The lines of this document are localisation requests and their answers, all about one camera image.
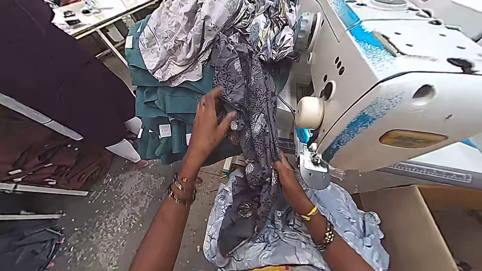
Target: gray printed fabric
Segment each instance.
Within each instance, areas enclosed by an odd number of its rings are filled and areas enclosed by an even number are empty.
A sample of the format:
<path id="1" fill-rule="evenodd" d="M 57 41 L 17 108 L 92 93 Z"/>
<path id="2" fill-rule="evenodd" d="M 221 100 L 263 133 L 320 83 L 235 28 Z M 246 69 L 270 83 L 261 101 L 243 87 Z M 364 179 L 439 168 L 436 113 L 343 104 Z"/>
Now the gray printed fabric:
<path id="1" fill-rule="evenodd" d="M 165 0 L 139 37 L 149 72 L 166 85 L 197 81 L 217 33 L 241 0 Z"/>
<path id="2" fill-rule="evenodd" d="M 213 87 L 224 86 L 223 98 L 239 108 L 231 124 L 246 161 L 246 177 L 234 186 L 234 203 L 227 210 L 219 234 L 219 247 L 228 255 L 264 228 L 280 192 L 278 173 L 271 167 L 280 159 L 275 124 L 276 87 L 247 41 L 219 33 L 211 65 Z"/>
<path id="3" fill-rule="evenodd" d="M 263 61 L 279 61 L 293 52 L 296 0 L 257 0 L 248 32 L 249 42 Z"/>
<path id="4" fill-rule="evenodd" d="M 389 255 L 381 245 L 383 232 L 380 219 L 374 212 L 356 207 L 351 196 L 340 186 L 331 183 L 324 190 L 314 190 L 300 180 L 305 193 L 320 212 L 333 223 L 336 232 L 376 271 L 388 270 Z M 223 221 L 235 203 L 236 184 L 242 181 L 239 169 L 229 176 L 229 182 L 219 187 L 209 215 L 204 237 L 204 256 L 221 270 L 250 270 L 264 266 L 309 265 L 328 271 L 330 268 L 304 225 L 291 208 L 273 209 L 257 238 L 241 244 L 229 257 L 220 252 L 218 239 Z"/>

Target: garment label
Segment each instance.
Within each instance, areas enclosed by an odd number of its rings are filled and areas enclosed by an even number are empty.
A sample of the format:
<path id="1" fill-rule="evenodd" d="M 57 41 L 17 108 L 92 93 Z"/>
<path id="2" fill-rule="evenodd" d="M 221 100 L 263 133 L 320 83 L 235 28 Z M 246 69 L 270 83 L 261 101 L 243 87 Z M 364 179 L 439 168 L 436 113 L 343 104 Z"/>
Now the garment label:
<path id="1" fill-rule="evenodd" d="M 159 125 L 159 137 L 167 137 L 171 136 L 171 125 L 170 124 L 162 124 Z"/>
<path id="2" fill-rule="evenodd" d="M 127 36 L 125 37 L 125 48 L 126 49 L 132 49 L 132 41 L 134 37 L 133 36 Z"/>
<path id="3" fill-rule="evenodd" d="M 189 142 L 191 141 L 191 135 L 192 134 L 186 134 L 186 145 L 189 146 Z"/>

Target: bangle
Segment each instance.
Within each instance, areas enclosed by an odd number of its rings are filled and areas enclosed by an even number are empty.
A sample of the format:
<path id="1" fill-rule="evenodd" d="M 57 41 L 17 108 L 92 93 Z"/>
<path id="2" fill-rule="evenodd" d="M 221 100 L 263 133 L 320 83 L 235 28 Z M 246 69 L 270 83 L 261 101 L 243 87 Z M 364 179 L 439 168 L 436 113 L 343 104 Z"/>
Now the bangle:
<path id="1" fill-rule="evenodd" d="M 184 178 L 182 178 L 181 182 L 188 183 L 189 179 L 184 177 Z M 176 186 L 178 189 L 180 189 L 182 192 L 186 192 L 186 189 L 184 189 L 182 187 L 181 183 L 179 182 L 179 175 L 177 173 L 174 174 L 172 184 L 174 186 Z M 168 188 L 167 195 L 169 196 L 169 198 L 174 200 L 175 203 L 182 204 L 182 205 L 185 205 L 185 206 L 189 206 L 196 200 L 196 192 L 197 192 L 197 190 L 196 190 L 196 188 L 194 188 L 193 193 L 192 193 L 192 201 L 189 201 L 189 202 L 180 199 L 179 196 L 174 193 L 174 191 L 171 189 L 171 187 Z"/>
<path id="2" fill-rule="evenodd" d="M 312 217 L 314 217 L 317 213 L 319 213 L 318 211 L 318 208 L 316 207 L 313 207 L 313 209 L 306 215 L 300 215 L 300 217 L 304 220 L 304 221 L 310 221 Z"/>
<path id="3" fill-rule="evenodd" d="M 314 240 L 313 242 L 315 243 L 316 249 L 318 249 L 318 251 L 320 252 L 323 252 L 333 242 L 334 238 L 335 238 L 335 228 L 333 227 L 333 224 L 329 220 L 326 220 L 326 232 L 322 242 L 316 243 Z"/>

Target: fabric pile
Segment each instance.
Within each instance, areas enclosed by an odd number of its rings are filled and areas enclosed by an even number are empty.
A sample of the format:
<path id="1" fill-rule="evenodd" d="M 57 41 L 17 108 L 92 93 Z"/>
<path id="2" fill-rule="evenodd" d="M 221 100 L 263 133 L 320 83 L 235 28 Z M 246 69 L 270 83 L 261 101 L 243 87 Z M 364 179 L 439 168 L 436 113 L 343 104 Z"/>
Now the fabric pile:
<path id="1" fill-rule="evenodd" d="M 103 147 L 67 138 L 3 106 L 0 130 L 6 131 L 2 142 L 15 142 L 0 155 L 2 182 L 82 189 L 110 168 L 112 154 Z"/>
<path id="2" fill-rule="evenodd" d="M 44 271 L 54 263 L 64 235 L 54 219 L 3 221 L 0 224 L 2 270 Z"/>
<path id="3" fill-rule="evenodd" d="M 350 194 L 334 183 L 324 190 L 314 190 L 301 180 L 299 172 L 295 174 L 310 200 L 333 223 L 336 232 L 348 245 L 374 270 L 388 270 L 389 255 L 380 242 L 384 235 L 378 225 L 378 215 L 359 210 Z M 303 270 L 330 270 L 315 248 L 305 224 L 290 207 L 271 210 L 266 226 L 257 238 L 241 244 L 229 257 L 223 256 L 217 240 L 228 209 L 235 204 L 236 184 L 242 179 L 243 172 L 237 169 L 229 176 L 228 183 L 218 190 L 204 237 L 206 259 L 223 270 L 251 270 L 286 264 L 305 267 Z"/>
<path id="4" fill-rule="evenodd" d="M 217 240 L 224 256 L 260 233 L 280 193 L 270 165 L 280 159 L 277 93 L 297 57 L 295 7 L 294 0 L 165 0 L 127 37 L 136 115 L 144 128 L 142 158 L 162 164 L 182 159 L 197 102 L 213 87 L 224 86 L 219 119 L 238 112 L 214 151 L 219 160 L 242 151 L 247 162 Z M 163 133 L 164 125 L 169 132 Z"/>

